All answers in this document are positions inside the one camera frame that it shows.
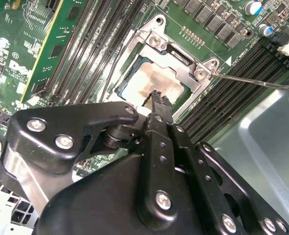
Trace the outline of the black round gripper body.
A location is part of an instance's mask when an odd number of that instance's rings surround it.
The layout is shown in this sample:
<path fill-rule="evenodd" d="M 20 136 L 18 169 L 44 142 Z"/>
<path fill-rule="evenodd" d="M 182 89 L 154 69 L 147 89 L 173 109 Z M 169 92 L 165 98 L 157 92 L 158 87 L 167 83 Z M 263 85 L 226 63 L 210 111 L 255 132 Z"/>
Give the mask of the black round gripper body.
<path fill-rule="evenodd" d="M 147 227 L 137 212 L 140 175 L 146 159 L 122 157 L 57 193 L 45 206 L 37 235 L 214 235 L 208 215 L 198 211 L 183 173 L 174 171 L 174 223 L 164 230 Z"/>

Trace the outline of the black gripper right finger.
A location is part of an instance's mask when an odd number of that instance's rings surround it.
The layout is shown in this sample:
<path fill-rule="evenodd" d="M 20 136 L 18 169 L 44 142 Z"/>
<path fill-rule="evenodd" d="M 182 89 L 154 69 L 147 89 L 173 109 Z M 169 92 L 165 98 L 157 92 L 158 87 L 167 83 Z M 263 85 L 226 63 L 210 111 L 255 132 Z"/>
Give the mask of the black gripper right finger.
<path fill-rule="evenodd" d="M 289 235 L 286 220 L 208 143 L 192 144 L 162 99 L 168 188 L 162 210 L 176 215 L 165 235 Z"/>

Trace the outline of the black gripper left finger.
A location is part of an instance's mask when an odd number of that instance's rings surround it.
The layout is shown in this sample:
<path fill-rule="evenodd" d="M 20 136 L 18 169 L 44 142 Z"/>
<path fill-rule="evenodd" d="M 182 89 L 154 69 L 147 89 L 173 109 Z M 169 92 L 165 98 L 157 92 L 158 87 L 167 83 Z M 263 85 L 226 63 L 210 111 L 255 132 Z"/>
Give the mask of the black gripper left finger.
<path fill-rule="evenodd" d="M 176 213 L 162 210 L 162 192 L 168 188 L 162 164 L 162 143 L 168 140 L 162 99 L 151 95 L 147 117 L 125 102 L 16 112 L 1 155 L 1 181 L 25 196 L 40 218 L 65 188 L 122 157 L 144 156 L 137 212 L 147 227 L 164 230 Z"/>

